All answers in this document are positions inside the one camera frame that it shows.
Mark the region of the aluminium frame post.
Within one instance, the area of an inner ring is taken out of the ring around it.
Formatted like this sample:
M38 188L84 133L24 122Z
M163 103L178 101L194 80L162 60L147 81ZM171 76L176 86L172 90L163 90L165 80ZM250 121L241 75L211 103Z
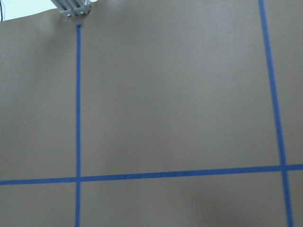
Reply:
M91 11L90 0L51 0L64 17L84 16Z

